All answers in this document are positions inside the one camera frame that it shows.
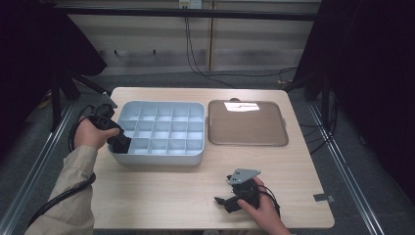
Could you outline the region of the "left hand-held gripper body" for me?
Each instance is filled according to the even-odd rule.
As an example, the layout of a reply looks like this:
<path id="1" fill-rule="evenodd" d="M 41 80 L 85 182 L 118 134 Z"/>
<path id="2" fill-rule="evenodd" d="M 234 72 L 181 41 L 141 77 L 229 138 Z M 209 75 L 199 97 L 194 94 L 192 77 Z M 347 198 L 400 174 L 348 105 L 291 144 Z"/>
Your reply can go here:
<path id="1" fill-rule="evenodd" d="M 112 120 L 115 111 L 110 104 L 103 104 L 94 108 L 88 117 L 95 127 L 100 130 L 118 129 L 118 135 L 108 139 L 109 144 L 129 144 L 131 139 L 124 134 L 124 129 Z"/>

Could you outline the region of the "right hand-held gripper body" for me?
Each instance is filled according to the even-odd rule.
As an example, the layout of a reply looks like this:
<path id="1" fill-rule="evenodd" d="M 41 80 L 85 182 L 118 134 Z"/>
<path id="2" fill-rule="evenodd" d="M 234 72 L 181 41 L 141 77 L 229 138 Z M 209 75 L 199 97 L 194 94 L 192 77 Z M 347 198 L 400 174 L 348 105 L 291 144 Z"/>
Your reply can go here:
<path id="1" fill-rule="evenodd" d="M 232 175 L 228 175 L 228 184 L 236 196 L 235 202 L 244 200 L 254 208 L 259 207 L 259 190 L 254 177 L 259 175 L 257 169 L 237 168 Z"/>

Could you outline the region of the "white divided storage box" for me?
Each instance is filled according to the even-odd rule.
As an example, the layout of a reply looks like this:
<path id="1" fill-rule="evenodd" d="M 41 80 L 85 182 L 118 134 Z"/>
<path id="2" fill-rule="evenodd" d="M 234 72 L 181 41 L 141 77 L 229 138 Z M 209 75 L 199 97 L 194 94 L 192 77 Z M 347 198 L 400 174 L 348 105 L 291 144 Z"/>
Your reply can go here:
<path id="1" fill-rule="evenodd" d="M 122 165 L 198 165 L 205 146 L 205 107 L 197 102 L 130 101 L 117 123 L 131 139 Z"/>

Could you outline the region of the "person's left hand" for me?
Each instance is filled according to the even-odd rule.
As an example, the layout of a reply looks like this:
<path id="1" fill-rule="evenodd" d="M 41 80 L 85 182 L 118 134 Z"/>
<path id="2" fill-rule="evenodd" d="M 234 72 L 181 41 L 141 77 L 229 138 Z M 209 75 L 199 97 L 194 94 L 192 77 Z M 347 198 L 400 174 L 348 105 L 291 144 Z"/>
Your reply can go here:
<path id="1" fill-rule="evenodd" d="M 85 119 L 79 123 L 75 131 L 73 145 L 74 148 L 80 146 L 92 147 L 99 150 L 107 140 L 119 134 L 118 128 L 111 128 L 109 130 L 98 129 L 89 119 Z"/>

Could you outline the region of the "person's right hand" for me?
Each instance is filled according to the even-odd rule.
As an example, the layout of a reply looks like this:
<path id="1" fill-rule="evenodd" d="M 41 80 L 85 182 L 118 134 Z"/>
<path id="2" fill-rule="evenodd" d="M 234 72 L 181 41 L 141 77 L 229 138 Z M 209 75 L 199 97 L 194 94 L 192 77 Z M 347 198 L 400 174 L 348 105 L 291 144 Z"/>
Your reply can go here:
<path id="1" fill-rule="evenodd" d="M 267 235 L 291 235 L 276 211 L 272 195 L 267 192 L 264 183 L 258 177 L 254 177 L 254 181 L 260 191 L 259 207 L 256 209 L 242 199 L 238 201 L 238 205 L 252 217 L 257 226 Z"/>

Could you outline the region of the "black metal stand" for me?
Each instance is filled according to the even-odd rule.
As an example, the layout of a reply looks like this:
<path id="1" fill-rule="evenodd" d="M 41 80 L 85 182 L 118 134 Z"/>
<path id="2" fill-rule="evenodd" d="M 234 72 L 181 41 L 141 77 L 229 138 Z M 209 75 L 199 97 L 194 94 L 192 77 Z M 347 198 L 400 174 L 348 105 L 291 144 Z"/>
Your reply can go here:
<path id="1" fill-rule="evenodd" d="M 112 92 L 100 85 L 92 82 L 84 75 L 74 70 L 67 69 L 62 65 L 56 65 L 52 68 L 51 73 L 51 99 L 52 99 L 52 114 L 53 122 L 51 131 L 54 132 L 62 121 L 61 113 L 61 93 L 71 101 L 75 101 L 80 97 L 80 92 L 77 89 L 75 82 L 85 85 L 86 87 L 96 91 L 104 97 L 111 97 Z"/>

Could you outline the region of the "brown transparent lid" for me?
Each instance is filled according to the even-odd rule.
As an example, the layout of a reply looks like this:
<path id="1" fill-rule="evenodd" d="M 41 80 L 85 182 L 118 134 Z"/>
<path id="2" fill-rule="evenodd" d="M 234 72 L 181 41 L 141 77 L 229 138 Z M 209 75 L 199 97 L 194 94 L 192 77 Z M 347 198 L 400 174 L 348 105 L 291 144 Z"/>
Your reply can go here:
<path id="1" fill-rule="evenodd" d="M 289 143 L 281 110 L 269 101 L 210 101 L 207 136 L 216 145 L 283 147 Z"/>

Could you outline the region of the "grey tape strip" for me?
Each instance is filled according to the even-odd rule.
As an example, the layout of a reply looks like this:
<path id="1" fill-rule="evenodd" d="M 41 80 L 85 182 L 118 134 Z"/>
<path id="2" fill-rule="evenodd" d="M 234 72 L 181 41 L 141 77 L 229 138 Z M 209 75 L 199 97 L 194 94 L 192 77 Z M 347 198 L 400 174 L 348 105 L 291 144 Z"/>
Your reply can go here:
<path id="1" fill-rule="evenodd" d="M 316 202 L 327 201 L 328 203 L 334 203 L 336 201 L 336 199 L 333 195 L 328 195 L 328 194 L 325 194 L 325 193 L 315 194 L 313 196 L 313 198 Z"/>

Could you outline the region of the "black curtain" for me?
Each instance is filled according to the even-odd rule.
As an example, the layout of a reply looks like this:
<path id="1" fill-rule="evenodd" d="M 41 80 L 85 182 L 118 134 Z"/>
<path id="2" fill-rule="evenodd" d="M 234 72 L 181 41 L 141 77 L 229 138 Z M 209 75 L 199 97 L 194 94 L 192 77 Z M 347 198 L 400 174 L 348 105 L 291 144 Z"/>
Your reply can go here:
<path id="1" fill-rule="evenodd" d="M 97 75 L 107 66 L 71 18 L 39 0 L 0 0 L 0 161 L 57 69 Z"/>
<path id="2" fill-rule="evenodd" d="M 328 81 L 415 204 L 415 0 L 321 0 L 295 80 Z"/>

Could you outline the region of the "black horizontal bar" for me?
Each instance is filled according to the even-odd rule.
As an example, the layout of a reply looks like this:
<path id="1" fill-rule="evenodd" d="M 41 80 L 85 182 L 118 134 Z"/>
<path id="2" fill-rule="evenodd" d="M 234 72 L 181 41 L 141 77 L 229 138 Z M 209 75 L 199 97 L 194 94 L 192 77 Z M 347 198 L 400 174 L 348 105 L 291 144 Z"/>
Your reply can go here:
<path id="1" fill-rule="evenodd" d="M 223 10 L 187 10 L 160 8 L 120 8 L 100 6 L 57 5 L 55 9 L 70 15 L 94 16 L 132 16 L 132 17 L 176 17 L 206 19 L 242 19 L 272 21 L 304 21 L 315 22 L 321 17 L 317 14 L 279 13 L 279 12 L 248 12 Z"/>

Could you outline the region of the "aluminium floor rail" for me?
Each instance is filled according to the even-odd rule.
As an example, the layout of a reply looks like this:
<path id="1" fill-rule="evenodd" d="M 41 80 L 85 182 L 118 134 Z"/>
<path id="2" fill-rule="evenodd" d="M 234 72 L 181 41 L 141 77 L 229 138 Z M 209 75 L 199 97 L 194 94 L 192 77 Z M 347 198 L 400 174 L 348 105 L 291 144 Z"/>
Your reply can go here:
<path id="1" fill-rule="evenodd" d="M 15 230 L 23 210 L 26 207 L 46 164 L 51 158 L 52 152 L 55 150 L 55 147 L 69 122 L 74 106 L 75 103 L 70 102 L 61 111 L 61 115 L 63 116 L 62 121 L 57 125 L 54 131 L 49 133 L 48 138 L 43 145 L 41 152 L 37 156 L 31 170 L 28 172 L 23 185 L 19 189 L 15 199 L 7 208 L 5 215 L 0 220 L 0 235 L 11 235 Z"/>
<path id="2" fill-rule="evenodd" d="M 333 134 L 323 126 L 323 117 L 317 105 L 314 102 L 311 102 L 308 103 L 307 106 L 310 109 L 313 119 L 324 139 L 324 144 L 327 146 L 369 233 L 371 235 L 386 235 L 378 217 L 351 172 L 351 169 L 349 168 Z"/>

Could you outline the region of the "white wall socket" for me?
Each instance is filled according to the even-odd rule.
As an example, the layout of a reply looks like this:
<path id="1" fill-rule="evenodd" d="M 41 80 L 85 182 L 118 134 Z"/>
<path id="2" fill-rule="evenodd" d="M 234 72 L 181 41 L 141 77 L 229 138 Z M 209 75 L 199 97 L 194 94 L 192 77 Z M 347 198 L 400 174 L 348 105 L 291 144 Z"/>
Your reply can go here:
<path id="1" fill-rule="evenodd" d="M 203 8 L 202 0 L 178 0 L 180 9 L 201 10 Z"/>

